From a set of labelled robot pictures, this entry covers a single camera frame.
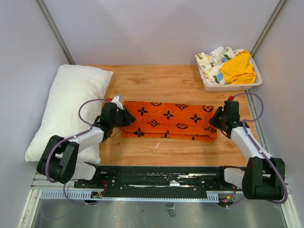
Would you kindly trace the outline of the orange patterned pillowcase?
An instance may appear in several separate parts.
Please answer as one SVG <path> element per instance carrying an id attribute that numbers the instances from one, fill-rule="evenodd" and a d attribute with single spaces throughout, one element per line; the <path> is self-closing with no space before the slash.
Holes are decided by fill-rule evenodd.
<path id="1" fill-rule="evenodd" d="M 122 128 L 122 137 L 168 138 L 212 143 L 217 130 L 209 120 L 211 105 L 125 101 L 135 122 Z"/>

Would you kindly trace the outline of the white pillow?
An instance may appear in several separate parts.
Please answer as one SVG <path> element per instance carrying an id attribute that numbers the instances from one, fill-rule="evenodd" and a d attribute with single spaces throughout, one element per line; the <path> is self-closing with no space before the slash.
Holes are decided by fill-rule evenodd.
<path id="1" fill-rule="evenodd" d="M 51 86 L 41 126 L 26 153 L 37 162 L 53 135 L 68 137 L 88 129 L 102 109 L 113 72 L 93 66 L 61 65 Z"/>

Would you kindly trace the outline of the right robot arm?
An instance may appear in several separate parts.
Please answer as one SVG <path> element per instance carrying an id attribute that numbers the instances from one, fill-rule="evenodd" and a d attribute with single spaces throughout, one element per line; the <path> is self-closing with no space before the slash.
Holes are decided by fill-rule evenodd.
<path id="1" fill-rule="evenodd" d="M 209 123 L 231 139 L 247 160 L 244 170 L 225 167 L 215 178 L 220 190 L 232 184 L 241 188 L 248 200 L 268 200 L 276 204 L 287 201 L 285 163 L 269 154 L 253 136 L 249 125 L 240 120 L 239 103 L 228 99 L 220 106 Z"/>

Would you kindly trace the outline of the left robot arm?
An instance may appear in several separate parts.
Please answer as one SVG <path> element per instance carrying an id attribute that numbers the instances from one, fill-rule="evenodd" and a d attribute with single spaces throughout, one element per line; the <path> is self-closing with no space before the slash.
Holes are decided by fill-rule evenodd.
<path id="1" fill-rule="evenodd" d="M 53 135 L 38 162 L 37 172 L 49 182 L 66 184 L 76 171 L 78 154 L 88 147 L 107 140 L 114 128 L 122 128 L 135 122 L 125 106 L 119 102 L 104 104 L 101 114 L 89 128 L 67 138 Z"/>

